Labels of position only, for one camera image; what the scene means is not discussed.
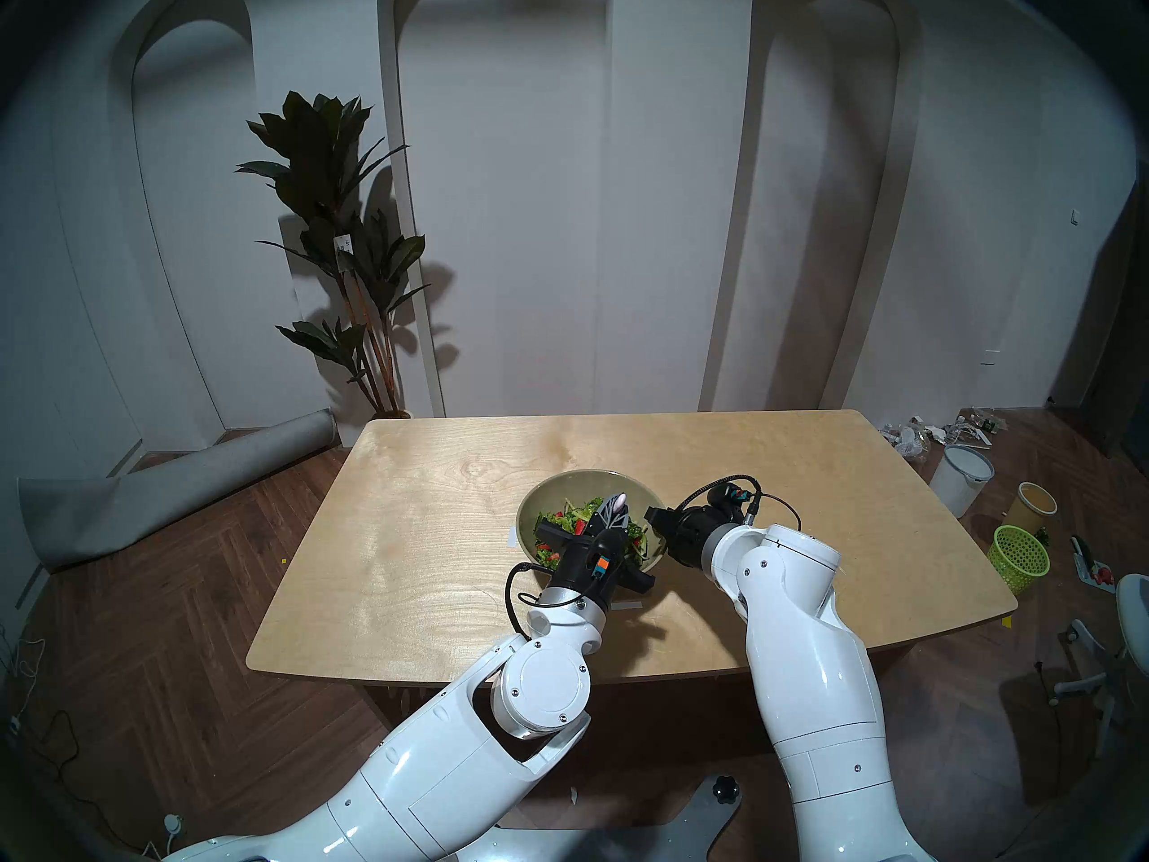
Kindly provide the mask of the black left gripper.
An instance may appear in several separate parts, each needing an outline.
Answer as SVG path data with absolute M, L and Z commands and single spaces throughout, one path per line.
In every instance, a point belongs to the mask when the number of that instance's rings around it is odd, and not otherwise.
M 607 537 L 601 545 L 593 542 Z M 643 572 L 648 559 L 648 528 L 634 522 L 626 500 L 589 500 L 576 505 L 564 500 L 556 509 L 540 511 L 535 517 L 535 551 L 542 556 L 558 556 L 554 570 L 554 587 L 570 588 L 597 606 L 609 606 L 617 584 L 643 594 L 654 578 Z

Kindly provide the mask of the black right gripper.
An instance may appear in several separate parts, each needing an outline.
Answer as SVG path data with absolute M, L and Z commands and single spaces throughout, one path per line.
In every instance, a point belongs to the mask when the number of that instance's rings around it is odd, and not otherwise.
M 730 524 L 730 515 L 718 507 L 669 509 L 648 507 L 645 519 L 661 538 L 668 538 L 668 553 L 687 568 L 702 569 L 705 542 Z

